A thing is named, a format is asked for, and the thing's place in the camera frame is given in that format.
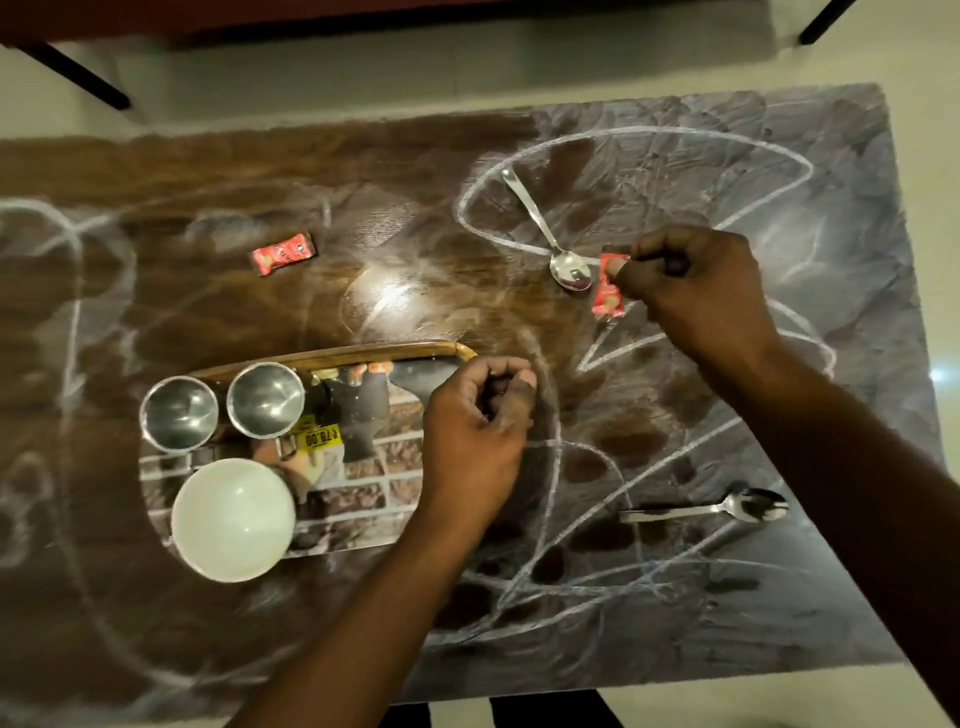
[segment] floor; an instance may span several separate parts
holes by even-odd
[[[888,95],[947,460],[960,469],[960,145],[953,0],[862,0],[814,47],[826,0],[712,0],[576,20],[502,21],[172,52],[64,44],[133,98],[124,116],[0,49],[0,136],[189,133],[349,117],[875,81]],[[950,726],[909,667],[855,667],[604,691],[625,726]],[[484,700],[435,725],[491,726]]]

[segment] spoon bowl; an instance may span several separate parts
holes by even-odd
[[[587,262],[570,251],[550,256],[550,275],[568,291],[586,291],[593,284]]]
[[[777,521],[790,510],[790,504],[780,494],[764,488],[728,493],[722,506],[725,512],[747,523]]]

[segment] steel spoon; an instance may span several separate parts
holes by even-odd
[[[559,243],[557,243],[557,238],[553,236],[553,233],[546,226],[546,220],[543,219],[540,208],[537,207],[534,199],[530,197],[530,193],[527,192],[527,188],[523,186],[523,182],[521,182],[519,177],[514,173],[513,168],[504,167],[500,170],[500,176],[503,177],[503,181],[507,183],[507,186],[514,190],[514,193],[523,203],[523,206],[527,208],[530,219],[537,223],[537,227],[540,228],[543,237],[545,237],[546,241],[550,244],[550,274],[554,280],[569,291],[586,291],[590,288],[590,285],[593,283],[593,275],[590,272],[587,262],[576,253],[565,251],[560,247]]]
[[[687,516],[703,516],[709,513],[727,513],[747,523],[763,523],[783,518],[788,510],[790,510],[790,504],[780,494],[763,488],[747,488],[742,491],[730,491],[727,497],[713,505],[620,511],[620,522],[646,523],[681,519]]]

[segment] tray rim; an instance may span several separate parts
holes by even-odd
[[[348,364],[364,364],[372,361],[399,361],[402,359],[423,359],[429,356],[455,356],[470,361],[477,353],[470,347],[450,339],[424,339],[422,341],[394,342],[384,344],[354,344],[334,349],[314,349],[310,352],[287,353],[278,356],[264,356],[259,359],[221,364],[216,367],[188,372],[189,376],[208,381],[233,379],[251,364],[275,361],[295,369],[332,369]]]

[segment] chair leg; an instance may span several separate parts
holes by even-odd
[[[126,111],[131,107],[130,97],[114,88],[92,71],[65,56],[49,43],[20,45],[17,48],[26,53],[35,61],[43,63],[47,68],[59,73],[67,81],[78,85],[84,91],[92,94],[108,106],[118,111]]]
[[[812,45],[817,42],[820,36],[830,29],[830,26],[850,8],[853,2],[854,0],[830,0],[827,6],[820,11],[820,14],[813,18],[813,22],[800,33],[800,44]]]

